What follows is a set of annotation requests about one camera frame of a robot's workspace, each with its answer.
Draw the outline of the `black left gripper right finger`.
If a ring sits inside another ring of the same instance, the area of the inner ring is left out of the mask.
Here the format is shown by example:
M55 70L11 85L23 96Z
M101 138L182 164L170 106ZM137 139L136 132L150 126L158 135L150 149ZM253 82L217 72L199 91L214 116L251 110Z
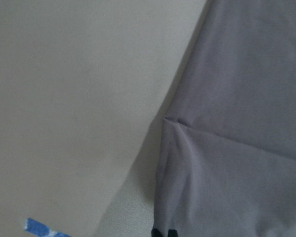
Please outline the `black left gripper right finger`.
M178 237L178 232L177 232L177 230L169 229L169 230L168 230L168 235L167 235L167 237Z

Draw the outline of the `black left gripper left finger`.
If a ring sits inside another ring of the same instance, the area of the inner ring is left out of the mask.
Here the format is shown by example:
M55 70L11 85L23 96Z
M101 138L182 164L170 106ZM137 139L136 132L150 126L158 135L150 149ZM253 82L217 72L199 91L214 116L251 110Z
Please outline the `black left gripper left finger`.
M158 229L152 229L151 236L152 237L163 237L162 233Z

